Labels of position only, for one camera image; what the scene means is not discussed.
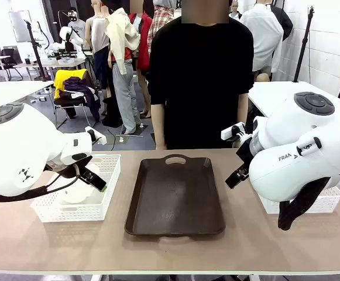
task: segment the chair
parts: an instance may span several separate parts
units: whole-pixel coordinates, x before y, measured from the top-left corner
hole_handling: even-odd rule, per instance
[[[14,68],[14,66],[17,65],[15,59],[13,58],[14,51],[15,51],[15,49],[3,49],[2,50],[1,56],[10,56],[10,57],[2,59],[2,62],[4,64],[4,69],[2,69],[2,67],[0,66],[0,70],[5,70],[6,73],[7,73],[7,76],[8,76],[8,80],[11,81],[12,76],[11,76],[10,69],[15,69],[16,72],[21,77],[20,81],[22,81],[23,76],[20,74],[20,72],[18,72],[18,70],[16,68]]]
[[[86,85],[88,87],[95,89],[95,85],[94,85],[93,80],[90,77],[90,74],[89,74],[88,71],[85,72],[83,79],[86,80]],[[54,104],[55,104],[55,106],[54,106],[54,109],[55,109],[55,126],[57,127],[57,129],[59,129],[59,127],[61,127],[68,120],[68,116],[71,119],[73,119],[76,116],[75,108],[78,108],[78,107],[83,108],[84,115],[85,115],[85,118],[87,119],[88,125],[90,127],[92,127],[92,125],[90,124],[89,119],[87,117],[87,113],[85,111],[85,107],[88,107],[88,105],[87,105],[87,102],[85,101],[84,97],[75,98],[75,99],[67,99],[67,98],[62,98],[62,97],[55,98]],[[61,109],[61,108],[64,108],[66,110],[66,118],[59,126],[57,126],[57,109]]]

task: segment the black t-shirt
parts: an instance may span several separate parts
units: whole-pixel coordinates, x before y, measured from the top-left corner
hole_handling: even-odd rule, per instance
[[[236,124],[238,99],[253,87],[253,36],[237,20],[161,28],[150,55],[149,94],[165,106],[168,149],[227,148],[221,131]]]

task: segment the black sleeve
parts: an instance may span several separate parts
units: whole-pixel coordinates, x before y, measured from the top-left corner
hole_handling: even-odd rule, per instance
[[[291,34],[292,29],[293,29],[293,23],[285,11],[283,11],[283,14],[281,16],[280,24],[284,30],[284,35],[283,35],[283,41],[284,41],[288,38],[288,36]]]
[[[152,98],[152,105],[166,103],[166,85],[168,85],[165,55],[167,52],[166,35],[163,28],[159,30],[152,41],[152,52],[150,54],[150,72],[148,76],[148,90]]]
[[[243,26],[243,36],[241,36],[241,40],[239,44],[241,44],[241,52],[239,59],[239,74],[236,79],[235,90],[236,93],[246,94],[249,92],[251,88],[253,88],[254,84],[254,75],[253,75],[253,58],[254,58],[254,45],[253,45],[253,35],[252,32],[246,27]]]

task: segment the brown tray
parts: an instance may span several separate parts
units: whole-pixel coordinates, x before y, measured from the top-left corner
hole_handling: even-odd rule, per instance
[[[166,163],[174,157],[186,162]],[[141,161],[125,224],[127,233],[215,235],[225,226],[209,158],[168,155]]]

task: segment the red jacket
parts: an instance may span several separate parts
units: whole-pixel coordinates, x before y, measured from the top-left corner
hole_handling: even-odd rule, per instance
[[[129,15],[129,20],[133,24],[135,21],[136,14],[132,13]],[[147,34],[149,33],[150,26],[152,25],[152,19],[146,14],[142,14],[142,29],[141,29],[141,40],[139,45],[139,62],[138,69],[142,72],[149,71],[149,51],[147,49]]]

